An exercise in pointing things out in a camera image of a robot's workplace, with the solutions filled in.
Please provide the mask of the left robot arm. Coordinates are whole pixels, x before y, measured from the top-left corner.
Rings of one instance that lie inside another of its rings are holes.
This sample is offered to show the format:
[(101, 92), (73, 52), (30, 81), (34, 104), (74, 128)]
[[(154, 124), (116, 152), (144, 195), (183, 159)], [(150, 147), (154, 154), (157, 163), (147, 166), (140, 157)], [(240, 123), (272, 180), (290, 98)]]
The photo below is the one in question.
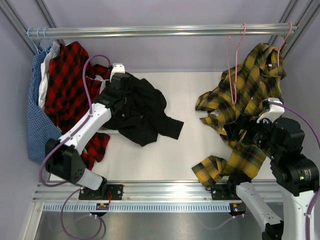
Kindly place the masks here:
[(97, 200), (108, 195), (107, 180), (89, 170), (82, 152), (90, 139), (127, 102), (130, 76), (125, 72), (111, 74), (110, 84), (98, 95), (87, 113), (59, 139), (45, 144), (45, 170), (68, 183), (89, 190)]

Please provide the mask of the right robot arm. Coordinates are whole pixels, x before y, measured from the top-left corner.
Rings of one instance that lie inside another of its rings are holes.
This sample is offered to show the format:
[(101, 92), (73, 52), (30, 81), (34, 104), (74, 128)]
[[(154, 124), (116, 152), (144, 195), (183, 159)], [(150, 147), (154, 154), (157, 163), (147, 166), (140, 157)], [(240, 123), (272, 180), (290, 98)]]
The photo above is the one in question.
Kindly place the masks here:
[(231, 175), (226, 184), (230, 198), (240, 198), (261, 228), (264, 240), (313, 240), (313, 198), (320, 187), (316, 164), (302, 154), (305, 133), (290, 118), (258, 120), (241, 116), (225, 128), (230, 140), (238, 140), (245, 131), (243, 143), (257, 146), (269, 159), (270, 169), (280, 186), (283, 218), (280, 218), (260, 197), (245, 173)]

